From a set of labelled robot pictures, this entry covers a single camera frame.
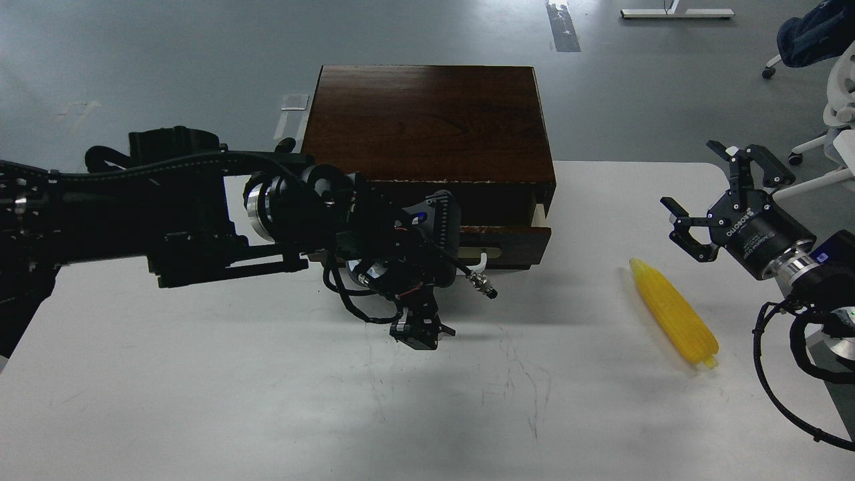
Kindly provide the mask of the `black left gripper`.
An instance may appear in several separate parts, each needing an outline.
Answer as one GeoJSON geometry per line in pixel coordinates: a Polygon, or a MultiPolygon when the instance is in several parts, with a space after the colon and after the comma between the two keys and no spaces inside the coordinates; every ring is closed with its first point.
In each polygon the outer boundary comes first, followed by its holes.
{"type": "MultiPolygon", "coordinates": [[[[451,287],[458,259],[461,209],[448,190],[425,196],[421,203],[399,207],[379,190],[354,192],[350,210],[338,216],[334,259],[346,263],[351,280],[388,301],[405,301],[432,289],[451,287]]],[[[428,302],[397,303],[402,317],[389,335],[414,350],[439,347],[457,331],[444,325],[439,307],[428,302]]]]}

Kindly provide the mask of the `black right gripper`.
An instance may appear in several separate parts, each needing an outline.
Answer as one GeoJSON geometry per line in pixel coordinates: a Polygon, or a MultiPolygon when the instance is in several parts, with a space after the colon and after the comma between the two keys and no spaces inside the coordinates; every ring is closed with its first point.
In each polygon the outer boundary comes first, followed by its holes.
{"type": "Polygon", "coordinates": [[[773,190],[793,185],[794,173],[765,146],[726,148],[720,141],[709,140],[707,147],[729,165],[730,194],[746,192],[746,203],[735,210],[737,202],[723,195],[708,210],[712,216],[692,217],[674,198],[662,197],[661,204],[673,217],[672,243],[700,263],[715,261],[723,247],[759,281],[775,276],[770,264],[788,250],[809,252],[815,234],[782,210],[766,191],[750,190],[755,188],[751,165],[756,164],[763,174],[761,186],[773,190]],[[693,227],[709,228],[713,243],[700,243],[690,232],[693,227]]]}

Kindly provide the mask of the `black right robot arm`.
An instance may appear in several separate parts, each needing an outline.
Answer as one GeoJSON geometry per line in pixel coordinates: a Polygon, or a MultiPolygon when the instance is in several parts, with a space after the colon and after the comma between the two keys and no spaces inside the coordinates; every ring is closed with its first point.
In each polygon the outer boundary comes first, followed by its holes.
{"type": "Polygon", "coordinates": [[[839,339],[853,336],[853,260],[813,258],[815,235],[774,201],[774,192],[790,186],[795,176],[770,150],[727,148],[717,140],[707,146],[729,165],[729,189],[703,217],[690,216],[674,198],[661,198],[671,213],[669,237],[697,262],[712,262],[725,249],[755,279],[787,283],[789,301],[806,308],[790,334],[797,365],[821,380],[853,383],[851,373],[812,365],[804,338],[806,323],[818,323],[839,339]]]}

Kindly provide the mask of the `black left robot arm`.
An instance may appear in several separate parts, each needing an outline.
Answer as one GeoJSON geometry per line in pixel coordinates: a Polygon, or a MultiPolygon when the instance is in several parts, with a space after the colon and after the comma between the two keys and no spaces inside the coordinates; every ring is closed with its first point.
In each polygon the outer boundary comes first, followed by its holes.
{"type": "Polygon", "coordinates": [[[436,349],[455,335],[434,297],[458,271],[460,208],[440,190],[401,208],[282,140],[231,150],[186,127],[129,135],[130,152],[86,152],[85,174],[2,161],[2,357],[9,359],[63,266],[147,259],[160,287],[297,272],[325,255],[323,280],[366,323],[436,349]]]}

